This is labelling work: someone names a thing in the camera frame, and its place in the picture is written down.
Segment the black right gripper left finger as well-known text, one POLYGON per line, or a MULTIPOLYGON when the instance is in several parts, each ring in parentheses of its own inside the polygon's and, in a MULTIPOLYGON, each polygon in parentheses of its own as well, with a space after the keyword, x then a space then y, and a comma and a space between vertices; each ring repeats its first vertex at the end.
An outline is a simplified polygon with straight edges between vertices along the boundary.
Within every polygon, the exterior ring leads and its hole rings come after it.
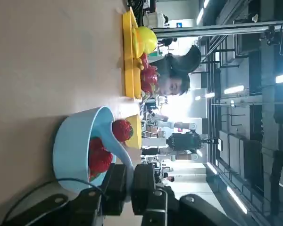
POLYGON ((51 195, 27 210, 11 216, 24 200, 6 213, 3 226, 101 226, 106 215, 119 216, 126 197, 126 167, 111 164, 100 186, 82 190, 70 200, 65 194, 51 195))

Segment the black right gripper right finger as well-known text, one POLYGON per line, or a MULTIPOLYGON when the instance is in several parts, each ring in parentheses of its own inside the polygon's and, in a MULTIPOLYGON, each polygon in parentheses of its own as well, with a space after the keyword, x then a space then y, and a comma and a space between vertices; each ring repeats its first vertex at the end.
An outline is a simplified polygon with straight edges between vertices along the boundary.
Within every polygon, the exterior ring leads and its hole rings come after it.
POLYGON ((142 215, 142 226, 237 226, 206 200, 187 194, 179 200, 170 187, 155 184, 151 164, 139 164, 134 170, 131 202, 135 215, 142 215))

